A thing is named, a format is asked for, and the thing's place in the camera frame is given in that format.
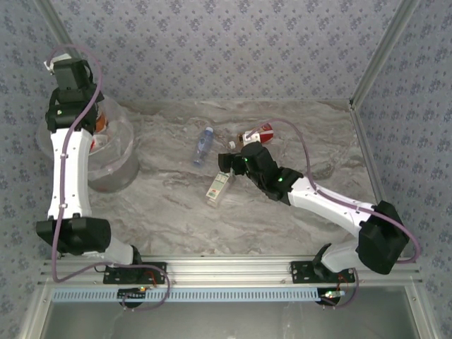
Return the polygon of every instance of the water bottle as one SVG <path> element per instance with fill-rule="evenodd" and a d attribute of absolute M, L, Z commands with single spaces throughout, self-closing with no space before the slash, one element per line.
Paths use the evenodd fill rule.
<path fill-rule="evenodd" d="M 206 161 L 207 154 L 209 153 L 210 147 L 213 142 L 213 128 L 206 127 L 206 129 L 201 133 L 196 144 L 195 153 L 193 155 L 193 164 L 197 167 L 204 165 Z"/>

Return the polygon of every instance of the patterned wallpaper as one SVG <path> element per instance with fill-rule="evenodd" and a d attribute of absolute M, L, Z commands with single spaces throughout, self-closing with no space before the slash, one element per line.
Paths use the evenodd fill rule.
<path fill-rule="evenodd" d="M 35 143 L 53 83 L 55 41 L 32 1 L 0 1 L 0 338 L 15 338 L 49 246 L 34 222 L 49 207 L 52 166 Z"/>
<path fill-rule="evenodd" d="M 51 0 L 117 100 L 349 98 L 399 0 Z"/>
<path fill-rule="evenodd" d="M 452 3 L 421 0 L 359 111 L 388 199 L 419 237 L 452 338 Z"/>

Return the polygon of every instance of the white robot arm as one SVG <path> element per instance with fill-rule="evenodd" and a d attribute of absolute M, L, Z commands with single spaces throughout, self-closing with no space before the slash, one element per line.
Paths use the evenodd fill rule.
<path fill-rule="evenodd" d="M 259 142 L 246 144 L 241 153 L 219 154 L 223 172 L 245 174 L 267 197 L 290 206 L 310 210 L 347 230 L 354 239 L 342 244 L 326 244 L 313 260 L 318 277 L 354 268 L 363 263 L 380 274 L 389 274 L 408 243 L 408 237 L 391 223 L 358 208 L 348 208 L 321 196 L 328 196 L 359 208 L 375 211 L 401 223 L 395 208 L 385 201 L 377 206 L 342 196 L 316 185 L 293 169 L 278 167 L 268 150 Z"/>
<path fill-rule="evenodd" d="M 51 133 L 54 149 L 54 183 L 47 220 L 37 222 L 37 234 L 52 245 L 60 210 L 60 157 L 66 156 L 65 180 L 63 180 L 65 206 L 58 251 L 96 257 L 123 265 L 137 263 L 138 251 L 113 237 L 107 220 L 91 217 L 88 198 L 88 156 L 97 119 L 97 105 L 91 108 L 73 131 L 66 154 L 62 155 L 63 143 L 69 127 L 83 111 L 95 91 L 96 86 L 93 83 L 90 67 L 85 60 L 65 56 L 53 59 L 48 69 L 54 73 L 58 83 L 46 113 L 47 129 Z M 102 100 L 103 96 L 100 93 L 96 102 Z"/>

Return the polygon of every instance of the gray marble table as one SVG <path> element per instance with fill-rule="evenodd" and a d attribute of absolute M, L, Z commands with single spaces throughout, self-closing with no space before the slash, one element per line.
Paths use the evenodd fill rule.
<path fill-rule="evenodd" d="M 125 104 L 136 132 L 140 172 L 116 194 L 90 192 L 93 216 L 107 218 L 115 236 L 147 254 L 315 254 L 347 232 L 309 211 L 270 201 L 237 177 L 217 208 L 206 192 L 218 153 L 237 133 L 284 117 L 304 133 L 317 182 L 361 201 L 374 195 L 345 102 L 168 102 Z M 215 142 L 204 167 L 190 157 L 206 126 Z M 306 171 L 301 143 L 274 124 L 268 145 L 279 165 Z"/>

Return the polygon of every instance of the purple cable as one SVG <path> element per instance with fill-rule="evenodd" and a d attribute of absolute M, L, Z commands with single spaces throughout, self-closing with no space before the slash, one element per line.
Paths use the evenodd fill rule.
<path fill-rule="evenodd" d="M 57 247 L 58 247 L 58 238 L 59 238 L 59 233 L 61 230 L 61 224 L 63 222 L 63 215 L 64 215 L 64 202 L 66 200 L 65 198 L 65 178 L 66 178 L 66 152 L 68 150 L 68 145 L 69 145 L 69 139 L 71 138 L 72 133 L 74 132 L 74 130 L 76 129 L 77 125 L 82 121 L 82 119 L 85 117 L 85 115 L 90 111 L 91 107 L 94 105 L 97 96 L 100 93 L 100 88 L 102 87 L 102 68 L 100 66 L 99 61 L 94 57 L 94 55 L 85 47 L 82 46 L 78 46 L 76 44 L 61 44 L 58 47 L 55 47 L 52 52 L 50 53 L 49 57 L 47 58 L 47 65 L 50 66 L 50 62 L 52 61 L 53 56 L 60 50 L 64 49 L 64 48 L 75 48 L 75 49 L 79 49 L 82 52 L 85 52 L 89 57 L 93 58 L 97 69 L 99 71 L 99 75 L 98 75 L 98 82 L 97 82 L 97 87 L 94 91 L 93 97 L 91 98 L 91 100 L 89 101 L 89 103 L 86 105 L 86 107 L 83 109 L 83 111 L 80 113 L 80 115 L 78 115 L 77 119 L 72 123 L 72 125 L 69 127 L 68 133 L 66 134 L 66 137 L 64 138 L 64 142 L 63 142 L 63 148 L 61 150 L 61 156 L 60 156 L 60 161 L 61 161 L 61 165 L 60 165 L 60 173 L 59 173 L 59 212 L 58 212 L 58 218 L 56 219 L 56 226 L 55 226 L 55 233 L 54 233 L 54 239 L 52 242 L 52 277 L 54 282 L 56 283 L 62 283 L 70 278 L 72 278 L 74 275 L 68 275 L 67 277 L 64 277 L 62 279 L 59 279 L 57 276 Z"/>
<path fill-rule="evenodd" d="M 421 246 L 420 246 L 419 242 L 417 241 L 417 239 L 415 238 L 415 236 L 409 230 L 407 230 L 405 228 L 405 226 L 403 226 L 399 222 L 387 217 L 386 215 L 383 215 L 381 213 L 375 212 L 374 210 L 370 210 L 368 208 L 362 208 L 362 207 L 356 206 L 356 205 L 354 205 L 352 203 L 347 203 L 347 202 L 342 201 L 340 199 L 337 199 L 337 198 L 334 198 L 332 196 L 329 196 L 328 194 L 325 194 L 321 190 L 317 189 L 317 185 L 314 182 L 314 178 L 312 177 L 311 160 L 309 159 L 309 151 L 308 151 L 307 144 L 304 141 L 302 132 L 300 132 L 300 130 L 292 122 L 290 122 L 290 121 L 288 121 L 286 119 L 281 119 L 281 118 L 270 119 L 270 120 L 267 120 L 267 121 L 263 122 L 259 126 L 257 126 L 246 137 L 247 138 L 251 137 L 261 127 L 263 127 L 266 124 L 272 124 L 273 122 L 282 122 L 284 124 L 288 124 L 289 126 L 291 126 L 294 129 L 295 133 L 298 135 L 300 141 L 302 142 L 304 155 L 306 157 L 307 178 L 308 178 L 309 183 L 311 184 L 311 186 L 312 186 L 312 188 L 313 188 L 313 190 L 315 192 L 317 192 L 318 194 L 320 194 L 324 198 L 328 199 L 329 201 L 337 203 L 338 205 L 342 205 L 342 206 L 345 206 L 345 207 L 348 207 L 348 208 L 352 208 L 354 210 L 359 210 L 361 212 L 368 213 L 370 215 L 374 215 L 374 216 L 376 216 L 378 218 L 381 218 L 381 219 L 391 223 L 392 225 L 396 226 L 399 230 L 401 230 L 403 233 L 405 233 L 408 236 L 408 238 L 410 238 L 410 240 L 412 241 L 412 243 L 415 246 L 415 254 L 413 255 L 412 258 L 409 258 L 409 259 L 406 259 L 406 260 L 398 260 L 397 263 L 414 263 L 417 260 L 417 258 L 419 258 L 420 254 L 421 254 Z M 351 298 L 346 301 L 346 303 L 344 303 L 342 305 L 339 305 L 339 306 L 334 305 L 336 309 L 340 309 L 340 308 L 346 307 L 347 305 L 351 304 L 353 302 L 353 300 L 355 300 L 355 298 L 357 296 L 358 288 L 359 288 L 359 278 L 358 278 L 358 272 L 356 271 L 355 268 L 353 268 L 353 272 L 355 274 L 355 280 L 356 280 L 356 286 L 355 286 L 355 289 L 353 290 L 353 294 L 352 294 Z M 329 304 L 332 304 L 332 302 L 330 302 L 329 300 L 327 300 L 325 298 L 322 298 L 322 300 L 325 301 L 325 302 L 328 302 Z"/>
<path fill-rule="evenodd" d="M 58 47 L 54 48 L 52 50 L 52 52 L 50 53 L 49 57 L 47 58 L 47 65 L 50 66 L 50 62 L 53 58 L 53 56 L 61 49 L 64 48 L 74 48 L 74 49 L 79 49 L 82 52 L 85 52 L 89 57 L 93 58 L 96 66 L 97 66 L 97 70 L 98 70 L 98 80 L 97 80 L 97 87 L 95 89 L 95 92 L 93 94 L 93 97 L 91 98 L 91 100 L 89 101 L 89 103 L 86 105 L 86 107 L 83 109 L 83 111 L 80 113 L 80 115 L 77 117 L 77 119 L 72 123 L 72 125 L 69 127 L 68 133 L 66 134 L 66 137 L 64 138 L 64 142 L 63 142 L 63 148 L 61 149 L 61 155 L 65 155 L 67 150 L 68 150 L 68 145 L 69 145 L 69 140 L 71 138 L 72 133 L 74 132 L 75 128 L 77 127 L 77 125 L 81 122 L 81 120 L 83 119 L 83 117 L 85 117 L 85 115 L 90 111 L 91 107 L 94 105 L 97 96 L 100 93 L 100 88 L 102 87 L 102 67 L 100 66 L 100 62 L 95 58 L 95 56 L 85 47 L 82 46 L 78 46 L 76 44 L 62 44 L 59 45 Z M 77 270 L 74 273 L 71 273 L 69 275 L 67 275 L 66 277 L 63 278 L 58 278 L 57 276 L 57 247 L 58 247 L 58 238 L 59 238 L 59 233 L 61 230 L 61 224 L 63 222 L 63 215 L 64 215 L 64 202 L 66 200 L 65 198 L 65 182 L 66 182 L 66 156 L 60 156 L 60 160 L 61 160 L 61 167 L 60 167 L 60 182 L 59 182 L 59 203 L 60 203 L 60 207 L 59 207 L 59 212 L 58 212 L 58 218 L 56 219 L 56 226 L 55 226 L 55 232 L 54 232 L 54 238 L 53 238 L 53 242 L 52 242 L 52 277 L 54 282 L 56 283 L 63 283 L 73 277 L 75 277 L 76 275 L 79 275 L 83 272 L 86 272 L 87 270 L 90 270 L 91 268 L 94 268 L 96 266 L 115 266 L 115 267 L 122 267 L 122 268 L 150 268 L 153 270 L 156 270 L 158 272 L 160 272 L 161 274 L 164 275 L 166 281 L 167 281 L 167 291 L 165 293 L 165 296 L 163 297 L 162 300 L 160 300 L 157 304 L 154 304 L 150 307 L 143 307 L 140 309 L 137 309 L 134 311 L 149 311 L 151 309 L 156 309 L 160 306 L 162 306 L 166 300 L 168 299 L 168 297 L 170 296 L 170 292 L 171 292 L 171 282 L 170 279 L 168 278 L 168 274 L 158 268 L 157 266 L 154 265 L 122 265 L 119 263 L 111 263 L 111 262 L 100 262 L 100 263 L 93 263 L 89 266 L 86 266 L 85 268 L 82 268 L 80 270 Z"/>

